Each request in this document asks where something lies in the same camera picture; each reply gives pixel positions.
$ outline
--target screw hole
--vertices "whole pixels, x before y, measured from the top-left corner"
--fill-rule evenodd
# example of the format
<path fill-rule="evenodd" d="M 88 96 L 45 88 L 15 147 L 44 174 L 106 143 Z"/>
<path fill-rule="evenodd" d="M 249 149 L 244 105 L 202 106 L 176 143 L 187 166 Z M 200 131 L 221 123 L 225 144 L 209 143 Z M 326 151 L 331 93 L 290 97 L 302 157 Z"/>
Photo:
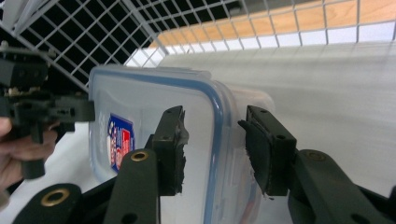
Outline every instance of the screw hole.
<path fill-rule="evenodd" d="M 68 189 L 55 189 L 48 194 L 46 194 L 42 199 L 41 199 L 41 205 L 46 206 L 46 207 L 52 207 L 54 205 L 57 205 L 59 203 L 62 203 L 64 200 L 66 200 L 70 195 L 70 192 Z"/>
<path fill-rule="evenodd" d="M 326 156 L 323 153 L 317 151 L 307 151 L 305 155 L 309 158 L 309 160 L 313 160 L 313 161 L 326 160 Z"/>
<path fill-rule="evenodd" d="M 352 214 L 351 217 L 356 223 L 359 223 L 359 224 L 370 224 L 370 221 L 367 220 L 367 218 L 365 218 L 365 217 L 363 217 L 361 215 Z"/>
<path fill-rule="evenodd" d="M 131 159 L 133 161 L 143 161 L 143 160 L 147 159 L 148 157 L 149 157 L 149 154 L 147 152 L 141 151 L 141 152 L 136 152 L 136 153 L 132 154 Z"/>
<path fill-rule="evenodd" d="M 127 214 L 122 218 L 122 224 L 134 224 L 137 221 L 137 215 L 134 213 Z"/>
<path fill-rule="evenodd" d="M 62 196 L 64 196 L 64 194 L 61 193 L 61 192 L 54 193 L 54 194 L 49 196 L 48 201 L 49 202 L 58 201 L 58 200 L 60 200 L 62 198 Z"/>

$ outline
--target human hand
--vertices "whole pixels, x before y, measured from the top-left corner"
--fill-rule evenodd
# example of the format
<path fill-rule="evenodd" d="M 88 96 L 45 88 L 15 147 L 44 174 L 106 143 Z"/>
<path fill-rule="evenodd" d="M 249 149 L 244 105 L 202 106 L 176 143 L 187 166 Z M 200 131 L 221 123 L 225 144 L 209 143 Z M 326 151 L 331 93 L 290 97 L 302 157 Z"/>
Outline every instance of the human hand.
<path fill-rule="evenodd" d="M 9 119 L 0 118 L 0 192 L 22 179 L 21 161 L 46 160 L 55 149 L 57 133 L 49 126 L 43 132 L 44 143 L 32 141 L 26 136 L 19 139 L 9 139 L 12 124 Z"/>

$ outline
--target plastic food container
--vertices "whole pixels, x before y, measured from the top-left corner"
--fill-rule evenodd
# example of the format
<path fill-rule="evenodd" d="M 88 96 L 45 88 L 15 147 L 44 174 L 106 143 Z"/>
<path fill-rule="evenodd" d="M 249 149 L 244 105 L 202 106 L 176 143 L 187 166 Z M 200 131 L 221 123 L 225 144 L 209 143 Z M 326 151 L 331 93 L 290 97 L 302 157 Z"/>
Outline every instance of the plastic food container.
<path fill-rule="evenodd" d="M 274 106 L 264 92 L 232 89 L 190 69 L 93 68 L 96 122 L 90 123 L 90 157 L 96 177 L 105 182 L 117 175 L 122 155 L 144 147 L 163 111 L 183 105 L 190 133 L 183 192 L 161 197 L 163 223 L 254 220 L 262 196 L 237 121 L 245 118 L 247 105 Z"/>

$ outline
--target sticker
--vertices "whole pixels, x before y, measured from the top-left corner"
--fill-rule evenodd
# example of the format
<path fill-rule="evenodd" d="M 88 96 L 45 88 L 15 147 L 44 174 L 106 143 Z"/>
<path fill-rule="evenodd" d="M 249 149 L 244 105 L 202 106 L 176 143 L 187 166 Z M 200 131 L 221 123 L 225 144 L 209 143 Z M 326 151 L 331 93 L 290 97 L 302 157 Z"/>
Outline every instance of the sticker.
<path fill-rule="evenodd" d="M 127 119 L 110 114 L 107 129 L 108 160 L 111 168 L 118 172 L 123 156 L 134 150 L 134 124 Z"/>

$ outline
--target wire rack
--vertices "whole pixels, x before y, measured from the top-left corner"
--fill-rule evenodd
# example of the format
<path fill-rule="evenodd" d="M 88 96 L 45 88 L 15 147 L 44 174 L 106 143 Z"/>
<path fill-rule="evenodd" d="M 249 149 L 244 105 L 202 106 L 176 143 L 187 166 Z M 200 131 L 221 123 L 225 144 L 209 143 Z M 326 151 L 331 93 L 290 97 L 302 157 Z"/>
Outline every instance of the wire rack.
<path fill-rule="evenodd" d="M 91 69 L 99 64 L 155 67 L 169 54 L 390 42 L 396 36 L 396 4 L 391 0 L 0 4 L 0 26 L 28 49 L 55 51 L 57 56 L 46 60 L 85 91 Z"/>

